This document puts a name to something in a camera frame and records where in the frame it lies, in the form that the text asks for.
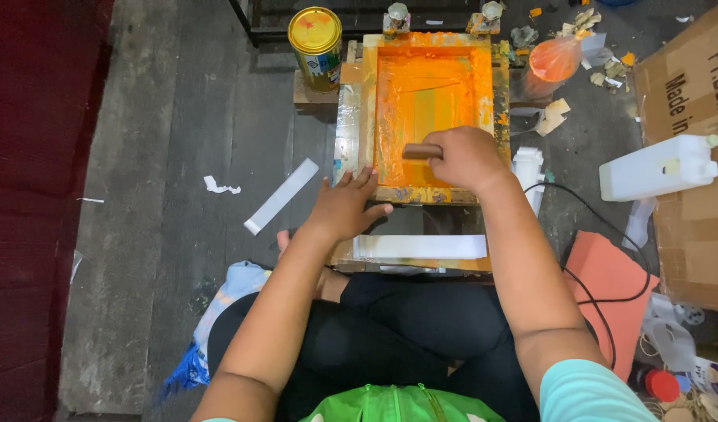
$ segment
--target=paint can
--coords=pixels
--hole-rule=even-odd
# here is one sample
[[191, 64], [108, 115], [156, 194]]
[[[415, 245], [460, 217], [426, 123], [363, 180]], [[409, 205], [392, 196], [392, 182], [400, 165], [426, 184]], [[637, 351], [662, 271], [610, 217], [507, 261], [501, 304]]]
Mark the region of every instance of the paint can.
[[308, 7], [288, 24], [288, 41], [304, 82], [314, 91], [330, 92], [340, 86], [341, 33], [341, 21], [325, 7]]

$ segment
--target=hand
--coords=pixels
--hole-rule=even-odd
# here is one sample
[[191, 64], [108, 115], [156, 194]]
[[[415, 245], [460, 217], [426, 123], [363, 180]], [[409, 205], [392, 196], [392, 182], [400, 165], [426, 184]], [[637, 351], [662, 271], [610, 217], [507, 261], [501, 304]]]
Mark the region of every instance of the hand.
[[495, 180], [512, 174], [500, 158], [495, 138], [481, 129], [460, 126], [431, 132], [423, 143], [442, 147], [444, 160], [429, 158], [435, 177], [478, 196]]
[[378, 218], [392, 212], [390, 204], [375, 205], [364, 211], [364, 204], [377, 187], [377, 170], [367, 165], [359, 177], [354, 179], [353, 175], [350, 169], [346, 170], [333, 188], [330, 188], [327, 177], [323, 179], [315, 208], [302, 227], [337, 243], [353, 239]]

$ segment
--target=red cap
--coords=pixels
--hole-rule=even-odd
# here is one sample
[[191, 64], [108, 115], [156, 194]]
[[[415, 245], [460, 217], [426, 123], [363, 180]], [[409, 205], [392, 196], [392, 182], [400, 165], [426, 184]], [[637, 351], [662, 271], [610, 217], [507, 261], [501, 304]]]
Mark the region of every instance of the red cap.
[[645, 376], [645, 389], [662, 402], [673, 402], [679, 397], [679, 383], [667, 371], [651, 369]]

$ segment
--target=blue fringe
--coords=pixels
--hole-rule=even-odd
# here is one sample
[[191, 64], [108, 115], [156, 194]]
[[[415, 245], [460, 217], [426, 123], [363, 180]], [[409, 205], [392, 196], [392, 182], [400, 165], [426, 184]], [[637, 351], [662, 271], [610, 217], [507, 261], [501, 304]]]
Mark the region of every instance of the blue fringe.
[[201, 365], [201, 359], [205, 359], [205, 357], [193, 340], [182, 356], [182, 361], [164, 381], [164, 385], [161, 387], [161, 402], [177, 394], [180, 389], [191, 390], [200, 384], [210, 384], [210, 374], [208, 369]]

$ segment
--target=green bag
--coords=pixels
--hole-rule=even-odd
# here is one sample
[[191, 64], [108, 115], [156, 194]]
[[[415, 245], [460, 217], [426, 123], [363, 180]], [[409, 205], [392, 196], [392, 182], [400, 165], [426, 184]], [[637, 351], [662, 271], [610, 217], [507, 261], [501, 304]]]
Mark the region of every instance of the green bag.
[[301, 422], [504, 422], [483, 402], [425, 388], [367, 384], [323, 400]]

